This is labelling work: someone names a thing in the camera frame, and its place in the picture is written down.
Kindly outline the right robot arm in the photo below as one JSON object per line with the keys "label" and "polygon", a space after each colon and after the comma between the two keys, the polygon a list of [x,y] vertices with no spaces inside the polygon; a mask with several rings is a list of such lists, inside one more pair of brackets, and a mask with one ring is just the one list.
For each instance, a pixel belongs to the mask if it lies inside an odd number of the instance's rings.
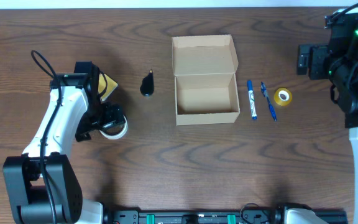
{"label": "right robot arm", "polygon": [[354,223],[358,223],[358,8],[338,10],[325,17],[331,30],[327,44],[298,48],[297,74],[331,82],[331,101],[345,114],[354,157]]}

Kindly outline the white tape roll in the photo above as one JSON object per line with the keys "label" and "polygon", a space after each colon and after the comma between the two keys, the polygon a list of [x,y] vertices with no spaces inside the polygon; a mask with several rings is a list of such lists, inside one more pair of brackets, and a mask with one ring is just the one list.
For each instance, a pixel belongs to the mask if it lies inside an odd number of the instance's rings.
{"label": "white tape roll", "polygon": [[109,139],[109,140],[117,140],[117,139],[120,139],[122,137],[125,136],[125,134],[127,133],[128,129],[129,129],[129,125],[128,125],[128,122],[127,122],[127,118],[124,116],[124,127],[123,129],[117,133],[117,134],[107,134],[105,133],[104,131],[100,130],[99,132],[106,138],[106,139]]}

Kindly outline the yellow sticky note pad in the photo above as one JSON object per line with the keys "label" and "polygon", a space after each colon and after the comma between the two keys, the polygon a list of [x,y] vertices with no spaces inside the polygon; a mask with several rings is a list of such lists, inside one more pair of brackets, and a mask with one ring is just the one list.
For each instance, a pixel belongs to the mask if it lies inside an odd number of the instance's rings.
{"label": "yellow sticky note pad", "polygon": [[106,101],[118,84],[105,73],[99,74],[98,95],[101,101]]}

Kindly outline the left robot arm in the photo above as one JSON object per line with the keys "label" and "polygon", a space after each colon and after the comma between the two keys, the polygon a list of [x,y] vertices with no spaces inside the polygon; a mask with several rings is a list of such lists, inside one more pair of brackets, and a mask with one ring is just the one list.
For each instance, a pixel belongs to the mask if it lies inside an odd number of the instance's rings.
{"label": "left robot arm", "polygon": [[100,202],[83,198],[69,161],[74,141],[122,138],[128,130],[119,105],[105,99],[114,83],[92,62],[77,62],[73,73],[50,82],[50,102],[33,140],[2,171],[16,223],[111,223]]}

